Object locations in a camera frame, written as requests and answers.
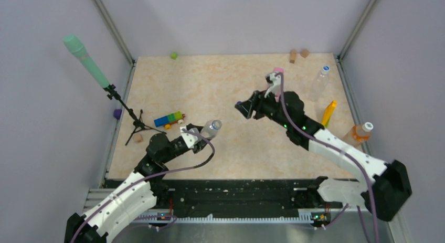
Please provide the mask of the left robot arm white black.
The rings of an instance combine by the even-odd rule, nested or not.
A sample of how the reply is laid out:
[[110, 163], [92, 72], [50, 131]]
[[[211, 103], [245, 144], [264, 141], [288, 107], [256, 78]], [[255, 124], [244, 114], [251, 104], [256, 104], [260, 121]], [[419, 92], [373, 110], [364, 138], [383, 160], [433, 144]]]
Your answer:
[[132, 221], [146, 210], [162, 208], [168, 193], [158, 185], [164, 175], [171, 173], [166, 163], [192, 151], [200, 152], [221, 128], [208, 121], [204, 126], [188, 124], [180, 128], [180, 136], [169, 140], [158, 133], [150, 138], [146, 155], [134, 171], [101, 202], [83, 215], [73, 214], [67, 221], [65, 242], [112, 242]]

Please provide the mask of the clear bottle white cap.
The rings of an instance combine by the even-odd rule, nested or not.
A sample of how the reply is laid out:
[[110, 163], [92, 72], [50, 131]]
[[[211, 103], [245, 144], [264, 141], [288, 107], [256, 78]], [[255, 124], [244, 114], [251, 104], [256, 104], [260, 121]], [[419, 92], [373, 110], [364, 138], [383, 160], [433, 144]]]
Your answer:
[[320, 95], [324, 92], [329, 82], [330, 67], [323, 66], [315, 76], [309, 92], [309, 99], [311, 101], [317, 101]]

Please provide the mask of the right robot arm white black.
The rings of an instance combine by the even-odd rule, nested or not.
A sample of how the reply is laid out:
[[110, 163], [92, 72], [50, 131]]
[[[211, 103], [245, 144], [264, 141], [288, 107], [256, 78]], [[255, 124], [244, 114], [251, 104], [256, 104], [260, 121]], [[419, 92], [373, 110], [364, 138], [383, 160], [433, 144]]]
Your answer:
[[246, 101], [235, 104], [246, 119], [267, 117], [285, 127], [289, 140], [307, 151], [319, 154], [352, 174], [358, 181], [351, 182], [326, 178], [308, 192], [308, 201], [314, 207], [327, 202], [342, 202], [365, 206], [382, 221], [392, 221], [412, 195], [406, 166], [372, 157], [334, 136], [322, 124], [304, 112], [304, 102], [293, 91], [283, 94], [284, 103], [272, 94], [254, 91]]

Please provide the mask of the clear bottle blue label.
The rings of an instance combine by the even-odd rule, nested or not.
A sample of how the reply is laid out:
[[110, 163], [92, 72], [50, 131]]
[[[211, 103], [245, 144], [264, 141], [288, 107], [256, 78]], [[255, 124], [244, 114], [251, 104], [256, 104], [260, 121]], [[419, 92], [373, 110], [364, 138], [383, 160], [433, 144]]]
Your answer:
[[222, 125], [223, 124], [220, 120], [209, 120], [201, 129], [200, 135], [208, 140], [211, 140], [217, 136], [218, 132], [222, 128]]

